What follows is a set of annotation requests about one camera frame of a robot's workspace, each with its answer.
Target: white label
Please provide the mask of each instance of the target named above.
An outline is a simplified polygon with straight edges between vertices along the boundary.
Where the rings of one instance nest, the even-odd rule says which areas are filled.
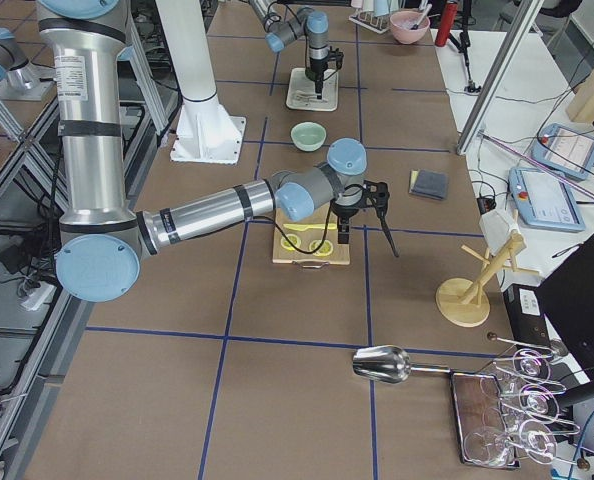
[[[537,297],[532,290],[519,289],[519,301],[521,302],[521,312],[524,315],[539,316],[539,304]]]
[[[88,100],[86,84],[86,62],[78,55],[62,55],[55,57],[55,73],[57,78],[57,94],[59,100]]]

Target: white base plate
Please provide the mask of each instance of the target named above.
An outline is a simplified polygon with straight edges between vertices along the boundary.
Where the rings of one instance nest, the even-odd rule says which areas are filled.
[[[40,67],[35,65],[35,69],[39,74],[39,78],[54,78],[55,77],[55,69],[54,68],[46,68]],[[2,100],[19,100],[25,102],[41,102],[44,97],[48,94],[48,92],[53,88],[55,82],[40,82],[32,90],[26,90],[20,92],[19,90],[15,90],[10,87],[8,84],[8,80],[4,78],[0,82],[0,98]]]
[[[328,69],[325,77],[330,76],[324,82],[322,99],[318,100],[315,95],[315,83],[306,77],[305,68],[294,68],[290,73],[290,84],[286,96],[286,106],[292,110],[311,110],[314,112],[332,112],[337,109],[339,94],[339,72],[331,75],[335,70]]]
[[[246,117],[230,117],[231,121],[244,138]],[[177,137],[170,152],[170,159],[174,162],[222,163],[232,165],[239,160],[241,140],[226,140],[216,148],[209,148],[202,157],[199,152],[197,139],[191,137]]]
[[[388,17],[373,17],[370,12],[355,13],[348,17],[348,20],[379,34],[386,33],[390,30]]]

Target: metal tray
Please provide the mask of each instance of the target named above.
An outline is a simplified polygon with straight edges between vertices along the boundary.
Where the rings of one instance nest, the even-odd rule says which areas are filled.
[[[450,390],[453,401],[453,410],[455,411],[455,426],[457,428],[457,438],[459,439],[459,457],[462,463],[467,465],[476,465],[466,458],[464,452],[464,438],[477,428],[483,426],[483,414],[490,407],[499,408],[499,399],[488,397],[482,391],[482,382],[490,388],[490,391],[499,393],[497,379],[493,375],[483,375],[476,373],[453,372],[450,375]],[[503,420],[499,419],[498,425],[489,425],[505,430],[506,426]],[[518,460],[505,467],[483,467],[494,468],[495,470],[516,470],[520,467]]]

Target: warning label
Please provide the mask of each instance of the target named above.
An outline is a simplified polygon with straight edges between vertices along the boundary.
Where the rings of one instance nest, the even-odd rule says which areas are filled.
[[[88,100],[86,84],[86,62],[78,55],[62,55],[55,57],[57,92],[59,100]]]

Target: black monitor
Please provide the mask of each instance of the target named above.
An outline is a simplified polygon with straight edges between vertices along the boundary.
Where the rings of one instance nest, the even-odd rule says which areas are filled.
[[[537,288],[539,305],[583,369],[594,367],[594,234]],[[587,372],[594,384],[594,369]],[[594,396],[587,384],[571,400]]]

